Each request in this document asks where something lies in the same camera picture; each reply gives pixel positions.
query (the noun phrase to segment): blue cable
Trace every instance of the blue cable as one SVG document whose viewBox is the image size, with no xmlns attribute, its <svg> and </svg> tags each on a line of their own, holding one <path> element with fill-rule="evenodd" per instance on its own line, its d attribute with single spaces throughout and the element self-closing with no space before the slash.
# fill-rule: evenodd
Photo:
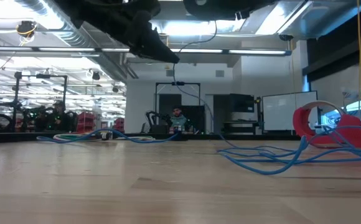
<svg viewBox="0 0 361 224">
<path fill-rule="evenodd" d="M 353 145 L 351 145 L 351 143 L 348 142 L 348 140 L 346 140 L 341 134 L 339 134 L 336 130 L 337 129 L 345 129 L 345 128 L 355 128 L 355 129 L 361 129 L 361 126 L 344 126 L 344 127 L 339 127 L 339 128 L 330 128 L 330 127 L 325 127 L 324 131 L 326 134 L 329 134 L 330 136 L 331 133 L 334 133 L 336 135 L 338 135 L 341 140 L 343 140 L 343 142 L 345 142 L 345 144 L 347 146 L 345 146 L 345 144 L 342 144 L 341 142 L 339 142 L 337 139 L 335 139 L 336 142 L 338 142 L 340 144 L 340 148 L 338 149 L 333 149 L 333 150 L 328 150 L 326 152 L 322 152 L 316 156 L 310 157 L 308 159 L 304 159 L 304 160 L 298 160 L 299 156 L 301 155 L 301 153 L 303 152 L 303 150 L 307 149 L 308 145 L 310 145 L 310 143 L 312 142 L 313 139 L 315 139 L 316 137 L 322 135 L 322 133 L 315 135 L 310 141 L 306 141 L 306 137 L 303 136 L 301 139 L 301 144 L 300 147 L 293 152 L 288 152 L 285 154 L 275 154 L 273 155 L 273 153 L 271 154 L 267 154 L 265 152 L 259 152 L 259 154 L 241 154 L 241 153 L 234 153 L 231 152 L 229 150 L 231 149 L 226 149 L 226 150 L 220 150 L 219 152 L 224 152 L 224 154 L 222 154 L 225 158 L 229 159 L 230 161 L 232 161 L 234 164 L 248 169 L 250 171 L 256 172 L 258 174 L 263 174 L 263 175 L 275 175 L 275 174 L 279 174 L 282 173 L 284 171 L 286 171 L 287 169 L 289 169 L 290 167 L 292 167 L 293 165 L 299 165 L 299 164 L 303 164 L 303 163 L 307 163 L 307 162 L 313 162 L 313 163 L 325 163 L 325 162 L 357 162 L 357 161 L 361 161 L 361 149 L 356 149 Z M 351 152 L 352 154 L 355 154 L 356 156 L 359 156 L 358 158 L 350 158 L 350 159 L 322 159 L 322 160 L 318 160 L 318 158 L 325 156 L 327 154 L 331 154 L 334 152 Z M 264 159 L 235 159 L 232 158 L 230 156 L 228 156 L 227 154 L 233 154 L 233 155 L 237 155 L 237 156 L 242 156 L 242 157 L 263 157 Z M 292 156 L 294 155 L 294 157 L 291 160 L 285 160 L 285 159 L 278 159 L 279 157 L 286 157 L 286 156 Z M 266 170 L 259 170 L 259 169 L 255 169 L 251 166 L 248 166 L 246 164 L 243 164 L 243 162 L 279 162 L 279 163 L 283 163 L 285 164 L 284 167 L 278 169 L 278 170 L 272 170 L 272 171 L 266 171 Z"/>
<path fill-rule="evenodd" d="M 82 137 L 71 139 L 71 140 L 68 140 L 68 141 L 60 141 L 60 140 L 51 139 L 51 138 L 47 138 L 47 137 L 40 137 L 40 136 L 37 137 L 37 140 L 55 142 L 55 143 L 59 143 L 59 144 L 65 144 L 65 143 L 88 140 L 89 137 L 93 136 L 96 133 L 99 133 L 100 131 L 111 131 L 114 134 L 117 134 L 117 135 L 119 135 L 121 137 L 124 137 L 126 140 L 129 140 L 129 141 L 132 141 L 132 142 L 135 142 L 135 143 L 145 143 L 145 144 L 147 144 L 147 143 L 163 143 L 163 142 L 170 141 L 170 140 L 174 139 L 178 135 L 178 134 L 174 134 L 170 138 L 167 138 L 167 139 L 164 139 L 164 140 L 140 141 L 140 140 L 136 140 L 136 139 L 131 139 L 131 138 L 127 137 L 125 134 L 123 134 L 123 133 L 121 133 L 121 132 L 119 132 L 119 131 L 117 131 L 115 129 L 103 128 L 103 129 L 96 130 L 96 131 L 94 131 L 92 133 L 86 134 L 86 135 L 84 135 Z"/>
<path fill-rule="evenodd" d="M 186 48 L 187 46 L 189 46 L 190 44 L 196 44 L 196 43 L 204 43 L 204 42 L 208 42 L 211 41 L 217 34 L 217 23 L 215 22 L 215 34 L 212 38 L 210 38 L 209 40 L 205 40 L 205 41 L 198 41 L 198 42 L 192 42 L 189 43 L 185 46 L 183 46 L 180 51 L 182 51 L 184 48 Z M 210 117 L 211 117 L 211 122 L 213 123 L 213 114 L 211 111 L 211 108 L 207 105 L 207 103 L 202 100 L 199 96 L 190 94 L 185 92 L 184 90 L 182 90 L 176 82 L 176 78 L 175 78 L 175 64 L 172 68 L 173 72 L 174 72 L 174 83 L 175 86 L 179 89 L 179 91 L 181 93 L 184 93 L 188 96 L 197 98 L 199 101 L 203 102 L 204 106 L 208 109 L 209 113 L 210 113 Z M 306 140 L 306 137 L 303 136 L 301 138 L 301 142 L 299 143 L 299 147 L 297 150 L 291 150 L 291 149 L 283 149 L 280 147 L 274 147 L 274 146 L 258 146 L 258 147 L 238 147 L 234 144 L 232 144 L 231 142 L 227 141 L 224 136 L 222 134 L 219 134 L 219 136 L 221 137 L 222 140 L 224 140 L 227 144 L 231 145 L 231 148 L 228 149 L 222 149 L 222 150 L 218 150 L 218 152 L 221 152 L 221 155 L 225 158 L 227 158 L 228 160 L 232 161 L 234 164 L 245 168 L 247 170 L 250 170 L 252 172 L 256 172 L 257 174 L 262 174 L 262 175 L 275 175 L 275 174 L 280 174 L 286 170 L 288 170 L 290 167 L 294 166 L 294 165 L 299 165 L 299 164 L 303 164 L 303 163 L 307 163 L 307 162 L 313 162 L 313 163 L 325 163 L 325 162 L 355 162 L 355 161 L 361 161 L 361 149 L 356 149 L 350 142 L 348 142 L 348 140 L 346 138 L 344 138 L 340 133 L 337 132 L 337 129 L 345 129 L 345 128 L 358 128 L 361 129 L 361 126 L 343 126 L 343 127 L 339 127 L 339 128 L 330 128 L 328 126 L 323 126 L 324 132 L 315 135 L 310 141 Z M 72 139 L 72 140 L 68 140 L 68 141 L 58 141 L 55 139 L 51 139 L 51 138 L 45 138 L 45 137 L 38 137 L 37 139 L 40 141 L 50 141 L 50 142 L 56 142 L 56 143 L 70 143 L 70 142 L 76 142 L 76 141 L 82 141 L 82 140 L 86 140 L 88 139 L 90 136 L 98 133 L 99 131 L 111 131 L 121 137 L 124 137 L 127 140 L 130 140 L 132 142 L 136 142 L 136 143 L 161 143 L 161 142 L 166 142 L 166 141 L 170 141 L 172 139 L 174 139 L 176 137 L 176 135 L 171 136 L 168 139 L 165 140 L 159 140 L 159 141 L 138 141 L 135 139 L 130 139 L 129 137 L 125 136 L 123 133 L 114 130 L 114 129 L 100 129 L 97 131 L 94 131 L 90 134 L 87 134 L 83 137 L 80 138 L 76 138 L 76 139 Z M 308 159 L 303 159 L 303 160 L 298 160 L 301 153 L 307 149 L 308 145 L 310 145 L 312 143 L 312 141 L 317 138 L 318 136 L 323 136 L 323 135 L 328 135 L 330 136 L 334 142 L 336 142 L 340 147 L 337 149 L 332 149 L 332 150 L 328 150 L 326 152 L 322 152 L 316 156 L 310 157 Z M 275 150 L 280 150 L 280 151 L 284 151 L 286 153 L 284 154 L 276 154 L 270 150 L 267 149 L 275 149 Z M 241 151 L 257 151 L 257 154 L 243 154 L 243 153 L 239 153 L 239 152 L 232 152 L 232 150 L 241 150 Z M 322 156 L 325 156 L 327 154 L 331 154 L 334 152 L 350 152 L 356 156 L 358 156 L 358 158 L 351 158 L 351 159 L 318 159 Z M 232 155 L 236 155 L 236 156 L 241 156 L 241 157 L 260 157 L 261 159 L 236 159 L 233 157 L 230 157 L 228 154 L 232 154 Z M 279 159 L 282 157 L 287 157 L 287 156 L 292 156 L 294 155 L 294 157 L 292 159 Z M 253 168 L 251 166 L 248 166 L 246 164 L 244 164 L 244 162 L 278 162 L 281 164 L 285 164 L 283 167 L 277 169 L 277 170 L 259 170 L 256 168 Z"/>
</svg>

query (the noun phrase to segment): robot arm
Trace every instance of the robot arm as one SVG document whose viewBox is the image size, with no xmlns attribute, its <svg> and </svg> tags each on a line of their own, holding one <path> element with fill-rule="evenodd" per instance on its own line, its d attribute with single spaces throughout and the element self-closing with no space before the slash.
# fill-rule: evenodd
<svg viewBox="0 0 361 224">
<path fill-rule="evenodd" d="M 149 20 L 160 11 L 158 0 L 107 3 L 106 0 L 54 0 L 79 28 L 87 21 L 144 58 L 177 63 L 179 58 L 152 30 Z"/>
<path fill-rule="evenodd" d="M 161 8 L 158 0 L 54 0 L 79 28 L 84 21 L 129 46 L 130 52 L 144 58 L 178 63 L 179 58 L 152 30 L 150 19 Z M 245 19 L 250 12 L 277 0 L 184 0 L 186 10 L 201 20 Z"/>
<path fill-rule="evenodd" d="M 168 124 L 168 126 L 172 125 L 171 117 L 168 114 L 164 115 L 164 114 L 159 114 L 154 111 L 148 111 L 148 112 L 146 112 L 146 117 L 148 119 L 150 127 L 152 127 L 153 125 L 156 124 L 156 121 L 157 121 L 156 118 L 162 119 L 163 121 L 165 121 Z"/>
</svg>

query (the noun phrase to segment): desk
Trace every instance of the desk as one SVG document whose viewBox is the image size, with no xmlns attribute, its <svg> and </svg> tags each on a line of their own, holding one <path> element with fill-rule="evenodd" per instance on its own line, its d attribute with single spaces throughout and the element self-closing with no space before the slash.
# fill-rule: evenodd
<svg viewBox="0 0 361 224">
<path fill-rule="evenodd" d="M 256 127 L 259 126 L 257 121 L 226 121 L 223 122 L 223 133 L 224 134 L 241 134 L 241 133 L 252 133 L 256 134 Z"/>
<path fill-rule="evenodd" d="M 232 141 L 296 149 L 299 141 Z M 361 162 L 254 174 L 223 141 L 0 144 L 0 223 L 361 223 Z M 325 149 L 309 147 L 303 158 Z M 353 157 L 343 152 L 328 159 Z M 255 163 L 265 170 L 282 164 Z"/>
</svg>

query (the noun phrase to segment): person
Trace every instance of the person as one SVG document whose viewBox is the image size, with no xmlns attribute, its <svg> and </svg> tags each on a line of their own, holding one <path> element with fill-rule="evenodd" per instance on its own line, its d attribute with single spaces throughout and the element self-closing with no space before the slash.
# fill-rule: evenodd
<svg viewBox="0 0 361 224">
<path fill-rule="evenodd" d="M 172 132 L 175 128 L 178 128 L 181 130 L 185 130 L 185 126 L 187 124 L 187 118 L 182 114 L 182 109 L 180 106 L 174 106 L 172 109 L 172 115 L 171 116 L 171 127 L 170 132 Z"/>
<path fill-rule="evenodd" d="M 53 128 L 56 131 L 71 131 L 69 130 L 71 127 L 71 120 L 64 113 L 65 104 L 63 101 L 58 100 L 54 103 L 54 112 L 51 114 L 51 123 L 53 123 Z"/>
</svg>

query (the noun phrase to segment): ceiling light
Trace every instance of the ceiling light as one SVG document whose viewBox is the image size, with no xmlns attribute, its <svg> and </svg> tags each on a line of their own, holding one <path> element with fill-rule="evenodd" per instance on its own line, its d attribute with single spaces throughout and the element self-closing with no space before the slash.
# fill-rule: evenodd
<svg viewBox="0 0 361 224">
<path fill-rule="evenodd" d="M 103 52 L 129 52 L 129 49 L 109 49 L 109 48 L 105 48 L 105 49 L 101 49 L 101 51 L 103 51 Z"/>
<path fill-rule="evenodd" d="M 0 51 L 30 51 L 31 47 L 0 47 Z"/>
<path fill-rule="evenodd" d="M 300 8 L 300 10 L 298 10 L 297 13 L 295 13 L 295 15 L 290 18 L 285 25 L 283 25 L 279 30 L 278 30 L 278 34 L 281 34 L 282 32 L 284 32 L 307 8 L 309 8 L 309 6 L 311 6 L 313 3 L 313 1 L 308 1 L 307 3 L 305 3 L 305 5 Z"/>
<path fill-rule="evenodd" d="M 51 85 L 53 84 L 51 81 L 48 81 L 48 80 L 42 80 L 41 82 L 46 83 L 46 84 L 51 84 Z"/>
<path fill-rule="evenodd" d="M 0 83 L 0 86 L 13 86 L 15 83 Z M 40 84 L 40 83 L 20 83 L 19 86 L 61 86 L 61 84 Z"/>
<path fill-rule="evenodd" d="M 285 55 L 284 50 L 229 50 L 230 54 Z"/>
<path fill-rule="evenodd" d="M 77 86 L 77 87 L 101 87 L 99 84 L 68 84 L 67 86 Z"/>
<path fill-rule="evenodd" d="M 14 96 L 14 93 L 0 93 L 0 96 Z M 30 94 L 30 93 L 20 93 L 18 94 L 18 96 L 21 97 L 30 97 L 30 98 L 46 98 L 46 97 L 56 97 L 56 96 L 61 96 L 63 97 L 63 94 Z M 66 98 L 70 98 L 70 99 L 80 99 L 80 100 L 86 100 L 86 99 L 90 99 L 90 98 L 123 98 L 122 95 L 66 95 Z"/>
<path fill-rule="evenodd" d="M 171 49 L 171 51 L 178 53 L 180 49 Z M 182 49 L 183 53 L 222 53 L 222 50 L 217 49 Z"/>
<path fill-rule="evenodd" d="M 52 52 L 94 52 L 93 48 L 80 48 L 80 47 L 40 47 L 40 51 Z"/>
<path fill-rule="evenodd" d="M 71 54 L 71 57 L 100 57 L 98 54 Z"/>
<path fill-rule="evenodd" d="M 111 84 L 111 83 L 99 83 L 99 85 L 102 87 L 112 87 L 113 86 L 113 84 Z"/>
<path fill-rule="evenodd" d="M 169 21 L 164 27 L 163 33 L 167 35 L 205 35 L 213 34 L 213 30 L 209 30 L 208 22 L 195 22 L 195 21 Z"/>
</svg>

